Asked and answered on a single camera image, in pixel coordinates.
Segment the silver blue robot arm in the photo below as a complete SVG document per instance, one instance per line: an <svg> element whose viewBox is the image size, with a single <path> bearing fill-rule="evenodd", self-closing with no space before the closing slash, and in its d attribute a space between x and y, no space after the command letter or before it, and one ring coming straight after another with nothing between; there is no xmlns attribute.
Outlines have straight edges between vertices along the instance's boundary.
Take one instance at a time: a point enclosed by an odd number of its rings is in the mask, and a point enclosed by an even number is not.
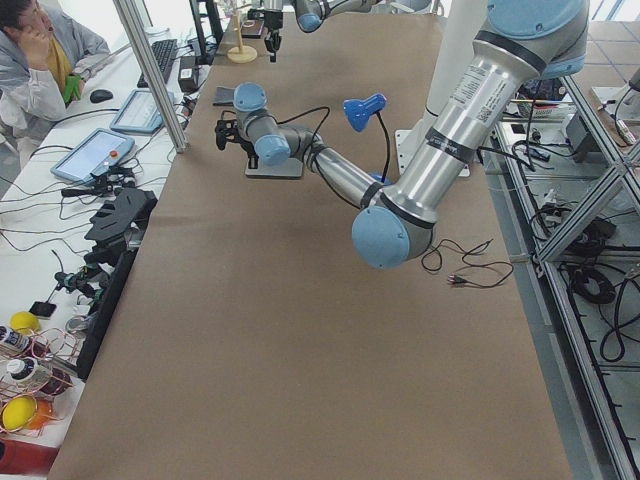
<svg viewBox="0 0 640 480"><path fill-rule="evenodd" d="M256 83L234 90L239 135L265 164L296 158L356 205L355 250L374 268L395 268L428 249L438 204L515 92L528 81L582 69L588 14L586 1L489 2L469 66L393 184L375 180L310 129L278 124Z"/></svg>
<svg viewBox="0 0 640 480"><path fill-rule="evenodd" d="M331 16L345 13L369 13L378 1L374 0L302 0L291 1L298 27L304 33L312 33L320 28L326 19ZM269 53L271 63L277 62L277 53L280 49L282 37L280 31L284 26L284 2L266 0L259 2L263 13L264 26L267 29L264 43Z"/></svg>

